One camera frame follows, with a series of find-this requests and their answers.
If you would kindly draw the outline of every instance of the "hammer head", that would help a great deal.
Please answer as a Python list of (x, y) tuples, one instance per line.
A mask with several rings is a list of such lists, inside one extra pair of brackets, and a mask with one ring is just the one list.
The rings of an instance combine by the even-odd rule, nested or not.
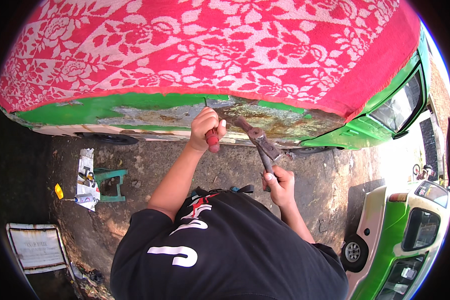
[(267, 135), (262, 128), (252, 127), (244, 117), (240, 116), (235, 121), (235, 126), (243, 129), (248, 135), (250, 141), (260, 149), (273, 161), (279, 159), (283, 154), (282, 151), (278, 150), (275, 145), (267, 139)]

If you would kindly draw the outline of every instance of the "red towel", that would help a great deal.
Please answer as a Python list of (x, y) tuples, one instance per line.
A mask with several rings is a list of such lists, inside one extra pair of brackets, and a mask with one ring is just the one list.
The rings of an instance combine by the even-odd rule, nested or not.
[(403, 0), (48, 0), (11, 50), (0, 105), (226, 94), (350, 120), (407, 63), (419, 35)]

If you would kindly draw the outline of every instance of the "floral pattern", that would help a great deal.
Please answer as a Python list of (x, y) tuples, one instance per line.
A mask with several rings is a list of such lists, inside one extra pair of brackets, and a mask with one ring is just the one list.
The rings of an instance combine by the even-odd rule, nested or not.
[(145, 3), (43, 1), (5, 63), (0, 104), (26, 111), (150, 88), (313, 107), (401, 7), (399, 0)]

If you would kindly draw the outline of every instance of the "spray paint can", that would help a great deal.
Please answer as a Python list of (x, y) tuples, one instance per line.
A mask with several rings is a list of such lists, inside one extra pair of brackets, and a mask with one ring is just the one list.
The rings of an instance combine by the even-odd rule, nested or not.
[(75, 195), (75, 203), (81, 204), (86, 202), (95, 202), (95, 198), (92, 194)]

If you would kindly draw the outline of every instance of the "screwdriver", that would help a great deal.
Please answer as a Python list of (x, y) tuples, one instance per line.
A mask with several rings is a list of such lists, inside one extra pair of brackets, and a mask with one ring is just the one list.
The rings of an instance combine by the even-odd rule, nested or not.
[[(207, 98), (204, 99), (205, 99), (205, 106), (208, 107)], [(207, 141), (208, 144), (208, 151), (210, 151), (211, 153), (217, 153), (218, 150), (220, 150), (220, 144), (218, 143), (218, 134), (216, 128), (207, 131), (207, 133), (205, 134), (205, 140)]]

